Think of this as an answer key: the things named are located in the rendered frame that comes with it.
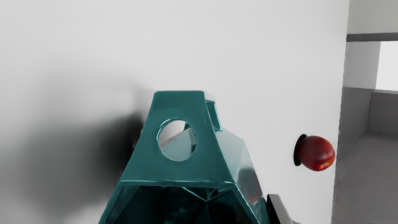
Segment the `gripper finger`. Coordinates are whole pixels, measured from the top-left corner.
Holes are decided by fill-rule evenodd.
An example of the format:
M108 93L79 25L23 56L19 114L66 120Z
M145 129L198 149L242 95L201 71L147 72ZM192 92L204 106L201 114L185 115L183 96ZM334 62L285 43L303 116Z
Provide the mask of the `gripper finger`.
M294 224L279 195L267 195L267 210L270 224Z

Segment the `teal faceted mug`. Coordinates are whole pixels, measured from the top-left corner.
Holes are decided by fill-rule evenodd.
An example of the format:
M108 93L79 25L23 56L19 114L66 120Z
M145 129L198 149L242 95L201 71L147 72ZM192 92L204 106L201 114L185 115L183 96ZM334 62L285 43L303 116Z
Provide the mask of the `teal faceted mug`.
M271 224L243 139L204 91L157 91L98 224Z

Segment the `red apple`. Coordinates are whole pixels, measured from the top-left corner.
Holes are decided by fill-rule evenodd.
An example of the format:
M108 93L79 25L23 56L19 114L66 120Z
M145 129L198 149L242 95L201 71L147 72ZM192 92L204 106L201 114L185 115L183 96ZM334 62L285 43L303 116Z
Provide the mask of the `red apple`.
M299 144L298 158L308 169L320 172L333 164L336 153L328 140L319 136L306 136Z

